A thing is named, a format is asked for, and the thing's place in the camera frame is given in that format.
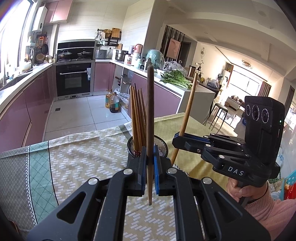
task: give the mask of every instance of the white countertop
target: white countertop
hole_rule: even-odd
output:
[[[145,78],[147,78],[147,72],[144,71],[144,70],[141,70],[141,69],[136,69],[135,67],[133,66],[129,66],[129,65],[126,65],[126,64],[123,64],[123,62],[119,62],[119,61],[116,61],[116,60],[112,60],[112,59],[96,59],[96,63],[99,63],[99,62],[110,62],[110,63],[114,63],[114,64],[117,64],[123,68],[126,68],[126,69],[129,69]],[[178,87],[178,86],[175,86],[175,85],[172,85],[172,84],[169,84],[169,83],[164,83],[161,81],[161,76],[157,73],[154,73],[154,81],[164,87],[166,87],[167,89],[179,94],[180,96],[183,96],[184,95],[184,92],[190,92],[190,90],[187,90],[187,89],[184,89],[182,87]],[[206,93],[212,93],[211,90],[201,86],[201,85],[197,85],[196,88],[195,88],[195,92],[206,92]]]
[[[33,79],[35,79],[42,72],[47,70],[53,64],[43,64],[41,66],[36,66],[33,68],[31,74],[20,80],[13,86],[10,86],[4,90],[0,91],[0,113],[5,109],[5,107],[9,104],[9,102]]]

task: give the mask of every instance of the oven handle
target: oven handle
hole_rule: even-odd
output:
[[[71,73],[60,73],[60,75],[64,75],[64,74],[78,74],[78,73],[87,73],[87,70],[85,71],[79,71],[79,72],[71,72]]]

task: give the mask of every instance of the oil bottle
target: oil bottle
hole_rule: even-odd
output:
[[[108,93],[106,94],[106,100],[105,100],[105,107],[109,109],[110,107],[110,98],[112,96],[112,90],[107,90]]]
[[[117,113],[119,111],[119,97],[117,96],[116,92],[114,92],[110,98],[109,109],[111,113]]]

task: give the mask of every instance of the silver screw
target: silver screw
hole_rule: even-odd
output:
[[[96,178],[89,179],[89,185],[95,185],[95,184],[97,184],[97,182],[98,182],[98,179],[96,179]]]
[[[132,174],[132,173],[133,173],[133,170],[132,170],[132,169],[129,169],[129,168],[127,168],[127,169],[125,169],[125,170],[123,171],[123,173],[124,173],[125,175],[130,175],[130,174]]]
[[[205,177],[205,178],[202,180],[202,182],[203,182],[204,184],[211,184],[211,183],[212,183],[212,179],[210,179],[209,177]]]
[[[177,172],[176,168],[171,167],[171,168],[168,169],[169,174],[175,174],[176,172]]]

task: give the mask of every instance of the black wire mesh cup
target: black wire mesh cup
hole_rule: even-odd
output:
[[[156,145],[158,147],[159,150],[159,156],[161,157],[167,157],[168,156],[168,146],[167,144],[164,142],[163,139],[161,139],[158,136],[154,136],[154,145]],[[131,137],[128,140],[127,143],[127,149],[128,149],[128,161],[130,159],[136,158],[136,157],[140,157],[141,156],[141,152],[140,151],[135,151],[134,146],[133,146],[133,137]]]

